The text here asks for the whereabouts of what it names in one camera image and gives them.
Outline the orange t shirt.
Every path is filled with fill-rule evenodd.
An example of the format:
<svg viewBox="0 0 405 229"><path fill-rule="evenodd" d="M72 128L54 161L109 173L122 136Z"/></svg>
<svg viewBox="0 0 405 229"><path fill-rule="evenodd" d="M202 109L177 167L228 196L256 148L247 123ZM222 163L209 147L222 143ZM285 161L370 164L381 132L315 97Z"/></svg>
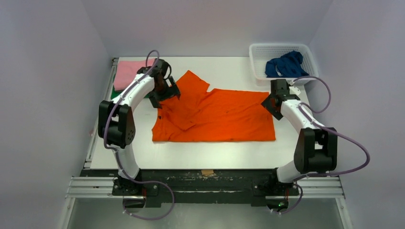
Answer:
<svg viewBox="0 0 405 229"><path fill-rule="evenodd" d="M268 92L214 88L191 71L178 81L181 96L161 102L154 142L275 141L273 116L261 105Z"/></svg>

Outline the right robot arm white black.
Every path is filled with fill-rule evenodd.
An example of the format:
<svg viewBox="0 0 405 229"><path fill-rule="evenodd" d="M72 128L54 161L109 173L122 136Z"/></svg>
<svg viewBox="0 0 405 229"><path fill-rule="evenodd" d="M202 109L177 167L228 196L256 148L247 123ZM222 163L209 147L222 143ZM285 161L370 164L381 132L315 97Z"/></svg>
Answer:
<svg viewBox="0 0 405 229"><path fill-rule="evenodd" d="M292 183L303 175L317 175L336 169L337 136L302 109L300 98L290 91L287 80L272 80L270 94L261 105L277 120L287 119L298 133L293 160L273 169L261 188L283 191L292 187Z"/></svg>

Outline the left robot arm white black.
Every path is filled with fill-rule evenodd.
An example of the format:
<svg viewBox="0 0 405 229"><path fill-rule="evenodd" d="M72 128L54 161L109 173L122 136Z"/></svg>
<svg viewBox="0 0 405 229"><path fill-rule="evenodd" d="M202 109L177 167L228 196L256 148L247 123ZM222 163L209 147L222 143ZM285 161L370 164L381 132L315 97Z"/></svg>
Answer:
<svg viewBox="0 0 405 229"><path fill-rule="evenodd" d="M161 181L143 181L138 178L140 167L136 162L132 142L136 135L133 112L148 97L153 108L161 109L161 102L173 97L180 98L180 90L171 75L171 65L165 60L141 67L130 85L111 101L103 100L98 108L98 136L106 149L113 151L118 173L114 181L116 189L133 193L144 190L146 185L164 186Z"/></svg>

